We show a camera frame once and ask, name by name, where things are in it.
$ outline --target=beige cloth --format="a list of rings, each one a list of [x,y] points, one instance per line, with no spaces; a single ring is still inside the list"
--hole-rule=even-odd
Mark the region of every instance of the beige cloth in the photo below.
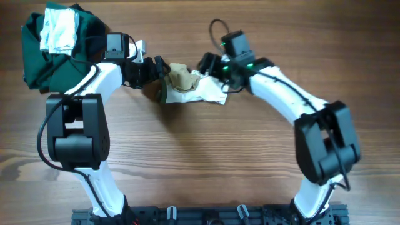
[[[179,63],[169,65],[171,72],[166,76],[166,82],[172,84],[172,88],[180,93],[196,90],[199,85],[200,76],[191,74],[188,66]]]

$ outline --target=green fabric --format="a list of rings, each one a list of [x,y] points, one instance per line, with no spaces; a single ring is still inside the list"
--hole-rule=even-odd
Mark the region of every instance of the green fabric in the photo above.
[[[67,9],[66,6],[47,3],[47,8]],[[76,32],[77,43],[86,38],[88,27],[98,23],[96,16],[75,10],[79,14],[79,26]],[[76,86],[90,71],[87,64],[73,62],[65,54],[49,54],[40,51],[40,31],[43,28],[44,15],[32,13],[22,28],[22,53],[24,61],[24,80],[30,89],[48,90],[64,93]],[[79,43],[74,57],[87,61],[85,41]]]

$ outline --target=wooden table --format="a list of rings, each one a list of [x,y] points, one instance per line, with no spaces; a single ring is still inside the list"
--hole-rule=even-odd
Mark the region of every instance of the wooden table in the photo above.
[[[47,95],[23,82],[21,25],[44,0],[0,4],[0,223],[69,224],[90,202],[72,174],[47,167],[36,135]],[[362,161],[350,174],[351,224],[400,223],[400,4],[397,1],[97,2],[81,6],[113,31],[148,43],[148,55],[195,66],[214,18],[242,29],[295,83],[352,111]],[[215,27],[216,37],[223,29]],[[225,106],[160,106],[118,89],[106,105],[109,163],[131,206],[289,203],[302,174],[293,129],[247,92]]]

